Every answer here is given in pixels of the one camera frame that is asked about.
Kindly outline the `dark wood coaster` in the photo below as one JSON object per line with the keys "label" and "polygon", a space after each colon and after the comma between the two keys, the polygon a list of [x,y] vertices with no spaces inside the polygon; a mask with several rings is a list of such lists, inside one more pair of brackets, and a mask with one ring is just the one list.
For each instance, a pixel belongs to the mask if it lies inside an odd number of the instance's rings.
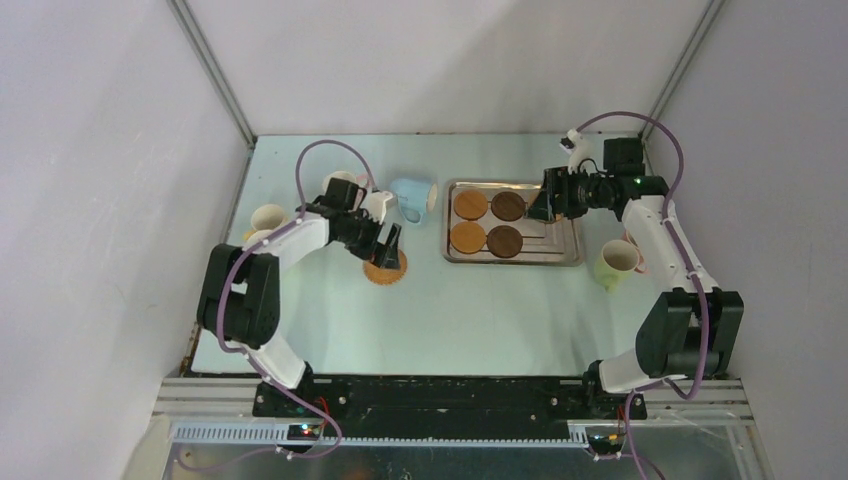
{"label": "dark wood coaster", "polygon": [[508,259],[521,252],[524,238],[516,228],[500,225],[488,232],[486,245],[489,252],[495,257]]}
{"label": "dark wood coaster", "polygon": [[503,191],[492,198],[490,209],[499,220],[514,222],[524,217],[526,202],[513,191]]}

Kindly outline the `blue mug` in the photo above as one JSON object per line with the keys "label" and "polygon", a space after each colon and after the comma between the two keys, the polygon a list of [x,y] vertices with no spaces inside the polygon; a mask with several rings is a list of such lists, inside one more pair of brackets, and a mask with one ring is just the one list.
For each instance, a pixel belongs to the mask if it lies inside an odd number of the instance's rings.
{"label": "blue mug", "polygon": [[389,190],[395,195],[401,216],[413,225],[423,223],[438,199],[438,186],[429,180],[397,178]]}

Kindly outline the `light wood coaster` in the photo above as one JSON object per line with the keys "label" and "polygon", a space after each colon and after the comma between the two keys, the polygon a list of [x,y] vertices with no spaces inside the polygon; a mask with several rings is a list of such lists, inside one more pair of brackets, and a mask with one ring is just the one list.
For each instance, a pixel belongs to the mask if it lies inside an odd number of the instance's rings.
{"label": "light wood coaster", "polygon": [[453,200],[453,211],[464,220],[476,221],[489,211],[489,200],[479,190],[463,190]]}
{"label": "light wood coaster", "polygon": [[487,233],[477,222],[464,221],[451,228],[449,242],[461,254],[471,255],[486,245]]}

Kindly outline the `green cup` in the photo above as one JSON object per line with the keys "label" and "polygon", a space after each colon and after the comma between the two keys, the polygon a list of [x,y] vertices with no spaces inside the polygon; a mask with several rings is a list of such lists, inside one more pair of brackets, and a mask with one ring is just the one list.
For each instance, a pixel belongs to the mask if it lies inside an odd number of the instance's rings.
{"label": "green cup", "polygon": [[638,257],[632,245],[621,239],[605,243],[595,260],[594,280],[607,292],[613,292],[624,279],[634,273]]}

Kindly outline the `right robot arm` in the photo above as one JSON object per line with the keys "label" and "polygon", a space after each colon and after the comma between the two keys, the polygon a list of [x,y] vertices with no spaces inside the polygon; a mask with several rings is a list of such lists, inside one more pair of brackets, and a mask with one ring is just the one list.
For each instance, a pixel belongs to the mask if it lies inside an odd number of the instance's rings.
{"label": "right robot arm", "polygon": [[570,130],[560,144],[566,165],[547,168],[541,188],[525,212],[528,219],[578,219],[592,209],[612,211],[631,234],[660,294],[642,322],[634,347],[597,363],[599,380],[581,392],[585,411],[606,418],[629,393],[688,378],[686,398],[706,378],[726,373],[744,312],[736,291],[724,290],[708,274],[684,234],[661,176],[625,162],[634,137],[605,143],[604,168],[588,172],[592,144]]}

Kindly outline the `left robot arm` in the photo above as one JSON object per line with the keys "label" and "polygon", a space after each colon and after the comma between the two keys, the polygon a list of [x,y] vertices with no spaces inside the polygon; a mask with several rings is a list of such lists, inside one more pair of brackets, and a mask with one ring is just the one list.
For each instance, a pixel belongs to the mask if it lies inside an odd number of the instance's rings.
{"label": "left robot arm", "polygon": [[337,242],[375,267],[401,267],[401,226],[386,225],[393,193],[328,178],[315,200],[303,203],[291,222],[246,246],[219,244],[209,257],[198,309],[199,326],[227,353],[247,358],[267,383],[281,385],[278,404],[304,416],[316,403],[315,388],[302,379],[308,364],[278,333],[281,274],[309,254]]}

